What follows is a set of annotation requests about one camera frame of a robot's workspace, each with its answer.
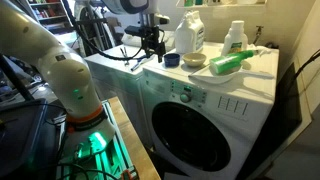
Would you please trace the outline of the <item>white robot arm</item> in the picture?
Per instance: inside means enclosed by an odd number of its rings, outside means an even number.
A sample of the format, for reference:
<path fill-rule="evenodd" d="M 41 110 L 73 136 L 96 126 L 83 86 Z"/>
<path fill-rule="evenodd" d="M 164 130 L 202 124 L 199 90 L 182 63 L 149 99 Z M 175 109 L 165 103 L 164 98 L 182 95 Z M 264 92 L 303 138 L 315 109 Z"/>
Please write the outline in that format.
<path fill-rule="evenodd" d="M 86 61 L 19 9 L 0 0 L 0 53 L 35 66 L 66 109 L 65 151 L 96 133 L 105 143 L 116 129 L 108 120 Z"/>

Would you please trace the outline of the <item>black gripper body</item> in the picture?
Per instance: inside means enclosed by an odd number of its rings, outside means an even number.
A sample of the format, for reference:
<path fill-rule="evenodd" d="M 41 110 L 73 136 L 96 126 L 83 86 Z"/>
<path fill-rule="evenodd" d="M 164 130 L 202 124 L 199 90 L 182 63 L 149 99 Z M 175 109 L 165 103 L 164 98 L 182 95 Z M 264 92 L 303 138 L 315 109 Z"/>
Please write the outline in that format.
<path fill-rule="evenodd" d="M 165 43 L 159 40 L 159 28 L 155 27 L 137 27 L 137 26 L 128 26 L 125 29 L 125 33 L 137 36 L 141 38 L 141 47 L 144 50 L 163 50 L 165 48 Z"/>

